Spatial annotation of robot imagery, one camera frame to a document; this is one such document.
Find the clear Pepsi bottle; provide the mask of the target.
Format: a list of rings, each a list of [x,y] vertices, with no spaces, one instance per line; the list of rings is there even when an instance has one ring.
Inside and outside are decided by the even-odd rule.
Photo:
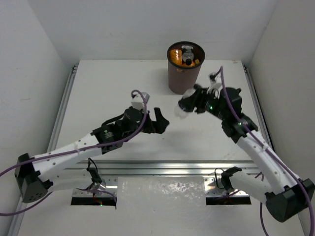
[[[185,119],[189,113],[193,112],[194,105],[194,93],[196,90],[194,88],[188,89],[183,95],[182,98],[178,101],[174,109],[174,114],[180,119]]]

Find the orange juice bottle front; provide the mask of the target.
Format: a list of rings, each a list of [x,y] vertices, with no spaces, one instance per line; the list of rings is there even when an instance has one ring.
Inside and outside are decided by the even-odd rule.
[[[195,67],[200,64],[199,59],[192,60],[192,59],[186,59],[186,61],[182,64],[184,67]]]

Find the orange juice bottle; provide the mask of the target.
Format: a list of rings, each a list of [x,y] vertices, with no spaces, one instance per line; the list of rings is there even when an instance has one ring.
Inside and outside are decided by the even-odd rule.
[[[182,50],[180,49],[172,49],[169,53],[171,61],[178,65],[182,66],[183,65],[183,60],[182,60]]]
[[[199,59],[192,60],[192,59],[186,59],[186,61],[182,64],[184,67],[195,67],[200,64]]]

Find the clear bottle black label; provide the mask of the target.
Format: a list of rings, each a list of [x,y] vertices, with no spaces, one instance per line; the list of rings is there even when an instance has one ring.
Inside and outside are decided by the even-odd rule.
[[[189,45],[182,46],[182,61],[185,65],[192,65],[194,59],[193,47]]]

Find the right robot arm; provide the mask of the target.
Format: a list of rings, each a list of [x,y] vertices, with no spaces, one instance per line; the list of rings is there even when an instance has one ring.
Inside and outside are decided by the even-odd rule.
[[[232,167],[222,172],[219,186],[225,192],[238,189],[265,204],[269,213],[279,222],[285,222],[308,207],[315,185],[290,174],[289,168],[270,149],[256,124],[242,113],[241,89],[221,89],[219,97],[194,85],[179,100],[178,108],[184,114],[209,112],[221,120],[227,137],[238,145],[262,171],[266,182],[251,178],[241,168]]]

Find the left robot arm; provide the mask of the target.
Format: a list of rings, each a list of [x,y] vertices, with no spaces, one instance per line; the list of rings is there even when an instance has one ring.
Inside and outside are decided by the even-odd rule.
[[[48,192],[56,191],[60,172],[82,160],[121,148],[138,133],[164,133],[169,121],[160,108],[155,108],[154,113],[156,120],[151,120],[149,112],[129,107],[67,146],[33,157],[27,153],[20,155],[14,175],[23,203],[35,202]]]

